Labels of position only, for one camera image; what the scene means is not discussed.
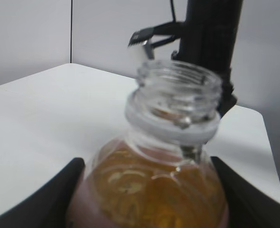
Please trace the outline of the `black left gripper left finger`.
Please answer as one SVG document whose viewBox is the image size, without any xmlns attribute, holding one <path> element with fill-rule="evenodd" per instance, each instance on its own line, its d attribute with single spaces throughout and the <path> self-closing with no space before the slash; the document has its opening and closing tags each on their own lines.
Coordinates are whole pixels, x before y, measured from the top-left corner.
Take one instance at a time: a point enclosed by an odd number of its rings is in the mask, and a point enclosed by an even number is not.
<svg viewBox="0 0 280 228">
<path fill-rule="evenodd" d="M 0 215 L 0 228 L 64 228 L 65 214 L 85 167 L 72 159 L 27 199 Z"/>
</svg>

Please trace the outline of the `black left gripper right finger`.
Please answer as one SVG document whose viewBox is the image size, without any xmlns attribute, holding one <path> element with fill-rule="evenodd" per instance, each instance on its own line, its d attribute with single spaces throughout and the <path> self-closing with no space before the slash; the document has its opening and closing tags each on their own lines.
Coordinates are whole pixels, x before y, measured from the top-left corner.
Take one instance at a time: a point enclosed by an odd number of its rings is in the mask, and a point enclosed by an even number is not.
<svg viewBox="0 0 280 228">
<path fill-rule="evenodd" d="M 231 228 L 280 228 L 280 204 L 255 188 L 216 156 L 217 170 L 229 206 Z"/>
</svg>

